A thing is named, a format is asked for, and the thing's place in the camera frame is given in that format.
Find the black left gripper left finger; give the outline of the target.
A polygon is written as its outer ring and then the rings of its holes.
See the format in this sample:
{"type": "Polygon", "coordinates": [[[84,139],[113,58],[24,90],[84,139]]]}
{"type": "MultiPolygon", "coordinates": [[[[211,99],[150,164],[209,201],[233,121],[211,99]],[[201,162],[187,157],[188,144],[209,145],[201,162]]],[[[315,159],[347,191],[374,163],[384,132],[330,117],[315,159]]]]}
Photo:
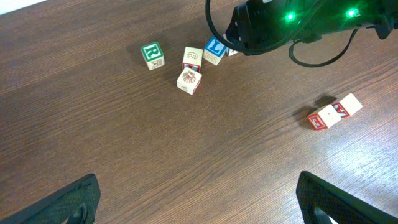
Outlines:
{"type": "Polygon", "coordinates": [[[92,224],[101,197],[98,180],[87,174],[1,223],[92,224]]]}

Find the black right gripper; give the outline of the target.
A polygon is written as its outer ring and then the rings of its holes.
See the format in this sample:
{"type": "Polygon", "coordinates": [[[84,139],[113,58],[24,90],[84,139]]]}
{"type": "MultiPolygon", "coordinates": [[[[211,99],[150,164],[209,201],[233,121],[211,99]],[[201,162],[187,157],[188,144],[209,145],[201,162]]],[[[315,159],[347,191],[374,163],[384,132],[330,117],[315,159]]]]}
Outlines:
{"type": "Polygon", "coordinates": [[[308,0],[249,0],[233,10],[226,40],[245,55],[259,55],[292,40],[311,14],[308,0]]]}

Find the red A wooden block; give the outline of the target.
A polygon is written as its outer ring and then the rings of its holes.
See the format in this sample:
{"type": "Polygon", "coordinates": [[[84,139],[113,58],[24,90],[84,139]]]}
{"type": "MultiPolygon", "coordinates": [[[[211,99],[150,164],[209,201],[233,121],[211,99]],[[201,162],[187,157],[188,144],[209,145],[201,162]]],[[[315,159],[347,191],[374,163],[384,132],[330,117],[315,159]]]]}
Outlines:
{"type": "Polygon", "coordinates": [[[354,115],[363,107],[357,97],[352,93],[343,98],[337,99],[331,105],[342,119],[354,115]]]}

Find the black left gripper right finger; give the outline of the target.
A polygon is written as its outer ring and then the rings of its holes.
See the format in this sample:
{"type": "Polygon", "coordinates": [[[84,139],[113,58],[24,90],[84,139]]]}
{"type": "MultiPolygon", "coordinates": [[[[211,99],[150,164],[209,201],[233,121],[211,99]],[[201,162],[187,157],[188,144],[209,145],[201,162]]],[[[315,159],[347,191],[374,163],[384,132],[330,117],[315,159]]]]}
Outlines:
{"type": "Polygon", "coordinates": [[[397,218],[339,189],[316,175],[300,173],[296,196],[305,224],[391,223],[397,218]]]}

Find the butterfly I wooden block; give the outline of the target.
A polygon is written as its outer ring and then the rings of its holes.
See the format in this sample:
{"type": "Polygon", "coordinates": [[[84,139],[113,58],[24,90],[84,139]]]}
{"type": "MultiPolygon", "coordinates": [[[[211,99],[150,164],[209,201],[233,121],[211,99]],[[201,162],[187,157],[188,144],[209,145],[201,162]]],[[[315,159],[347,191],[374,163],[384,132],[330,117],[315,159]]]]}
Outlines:
{"type": "Polygon", "coordinates": [[[341,121],[340,115],[331,104],[317,109],[316,111],[308,115],[307,119],[317,131],[328,129],[334,124],[341,121]]]}

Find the plain J wooden block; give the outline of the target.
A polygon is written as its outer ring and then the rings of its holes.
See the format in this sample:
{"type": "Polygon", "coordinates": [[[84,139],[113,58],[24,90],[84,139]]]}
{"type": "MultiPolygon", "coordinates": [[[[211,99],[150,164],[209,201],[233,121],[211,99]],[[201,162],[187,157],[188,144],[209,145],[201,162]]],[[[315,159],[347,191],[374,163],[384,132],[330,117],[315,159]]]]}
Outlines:
{"type": "MultiPolygon", "coordinates": [[[[223,34],[223,37],[224,37],[225,40],[227,40],[226,34],[223,34]]],[[[231,49],[229,47],[226,48],[226,54],[228,56],[232,56],[232,55],[237,54],[237,53],[238,53],[238,51],[236,51],[236,50],[233,50],[233,49],[231,49]]]]}

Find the blue L wooden block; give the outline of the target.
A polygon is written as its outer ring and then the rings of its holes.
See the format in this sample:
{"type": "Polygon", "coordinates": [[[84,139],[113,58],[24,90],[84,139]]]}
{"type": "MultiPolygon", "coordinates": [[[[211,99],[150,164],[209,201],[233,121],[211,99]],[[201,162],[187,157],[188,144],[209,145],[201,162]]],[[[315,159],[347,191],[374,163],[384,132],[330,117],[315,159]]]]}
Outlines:
{"type": "Polygon", "coordinates": [[[216,37],[212,37],[205,45],[203,58],[213,65],[218,65],[225,53],[226,46],[216,37]]]}

